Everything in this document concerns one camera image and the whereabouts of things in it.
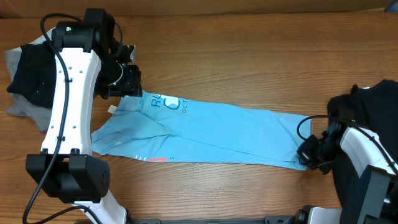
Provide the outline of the light blue printed t-shirt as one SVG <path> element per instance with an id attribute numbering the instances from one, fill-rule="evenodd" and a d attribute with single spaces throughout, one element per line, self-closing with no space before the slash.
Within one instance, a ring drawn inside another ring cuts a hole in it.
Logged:
<path id="1" fill-rule="evenodd" d="M 98 154 L 149 162 L 261 164 L 304 170 L 303 116 L 145 92 L 125 96 L 92 135 Z"/>

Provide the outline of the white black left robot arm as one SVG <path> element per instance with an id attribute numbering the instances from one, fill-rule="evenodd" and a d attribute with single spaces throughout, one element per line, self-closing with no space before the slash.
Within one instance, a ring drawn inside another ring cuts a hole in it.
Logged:
<path id="1" fill-rule="evenodd" d="M 92 223 L 131 223 L 110 191 L 109 164 L 92 155 L 91 113 L 96 95 L 142 96 L 135 47 L 114 38 L 113 18 L 59 22 L 46 41 L 55 54 L 56 84 L 49 129 L 25 168 L 38 192 L 81 210 Z"/>

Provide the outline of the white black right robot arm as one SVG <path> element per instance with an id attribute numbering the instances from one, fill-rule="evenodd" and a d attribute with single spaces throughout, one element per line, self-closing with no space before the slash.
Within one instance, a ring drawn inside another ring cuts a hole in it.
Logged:
<path id="1" fill-rule="evenodd" d="M 306 205 L 294 223 L 397 223 L 397 164 L 376 133 L 332 122 L 321 139 L 311 135 L 297 153 L 309 169 L 334 173 L 342 208 Z"/>

